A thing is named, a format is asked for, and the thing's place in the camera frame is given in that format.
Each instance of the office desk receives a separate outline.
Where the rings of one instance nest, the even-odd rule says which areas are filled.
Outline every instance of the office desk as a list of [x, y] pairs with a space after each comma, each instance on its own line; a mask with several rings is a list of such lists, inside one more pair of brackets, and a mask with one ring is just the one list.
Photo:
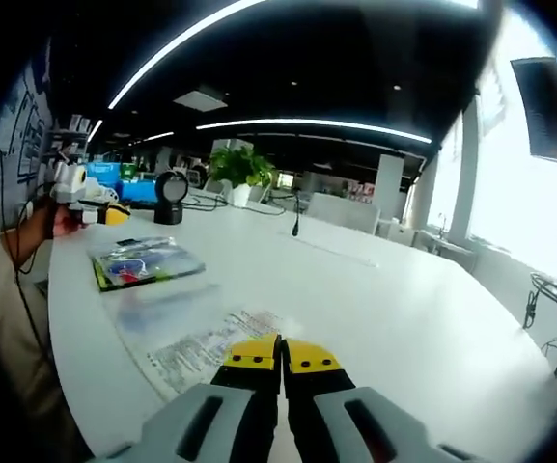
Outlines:
[[[206, 263], [206, 272], [186, 278], [218, 283], [234, 301], [295, 319], [303, 339], [331, 350], [356, 385], [376, 388], [424, 422], [433, 441], [512, 461], [540, 438], [557, 407], [551, 371], [476, 280], [448, 260], [306, 216], [293, 238], [294, 219], [224, 207], [185, 210], [183, 222], [169, 227], [154, 224], [148, 211], [55, 240], [52, 346], [70, 410], [94, 453], [137, 439], [164, 403], [103, 309], [87, 248], [151, 235], [173, 235]], [[154, 285], [175, 291], [185, 282]], [[285, 461], [280, 450], [271, 458]]]

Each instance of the hand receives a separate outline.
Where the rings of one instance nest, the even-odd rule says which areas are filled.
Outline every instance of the hand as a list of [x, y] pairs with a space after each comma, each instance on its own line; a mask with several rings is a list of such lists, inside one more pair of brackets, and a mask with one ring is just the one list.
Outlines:
[[67, 207], [62, 204], [57, 207], [53, 221], [53, 237], [66, 236], [85, 227], [87, 227], [86, 224], [80, 223], [71, 216]]

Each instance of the potted plant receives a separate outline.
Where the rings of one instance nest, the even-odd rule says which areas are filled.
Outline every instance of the potted plant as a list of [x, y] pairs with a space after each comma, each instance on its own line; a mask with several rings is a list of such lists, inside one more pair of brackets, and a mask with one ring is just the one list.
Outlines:
[[255, 185], [268, 186], [274, 166], [253, 149], [221, 148], [209, 159], [209, 174], [215, 181], [228, 180], [232, 190], [227, 201], [235, 207], [246, 207], [250, 189]]

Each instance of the yellow object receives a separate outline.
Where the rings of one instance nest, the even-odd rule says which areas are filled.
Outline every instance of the yellow object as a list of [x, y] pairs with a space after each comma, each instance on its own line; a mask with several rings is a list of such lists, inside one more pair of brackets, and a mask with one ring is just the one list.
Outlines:
[[291, 357], [289, 370], [293, 374], [342, 369], [336, 358], [319, 345], [303, 340], [287, 340], [287, 345]]
[[257, 340], [236, 342], [229, 349], [225, 367], [273, 369], [277, 334], [263, 335]]
[[106, 225], [120, 225], [125, 222], [130, 216], [130, 210], [121, 204], [111, 203], [106, 208], [104, 214], [104, 224]]

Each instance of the white pot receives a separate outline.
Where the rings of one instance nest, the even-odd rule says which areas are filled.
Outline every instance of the white pot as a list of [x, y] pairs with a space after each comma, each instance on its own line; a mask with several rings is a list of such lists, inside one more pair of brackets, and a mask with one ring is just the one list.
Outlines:
[[246, 207], [250, 197], [250, 185], [243, 183], [231, 190], [231, 204], [235, 207]]

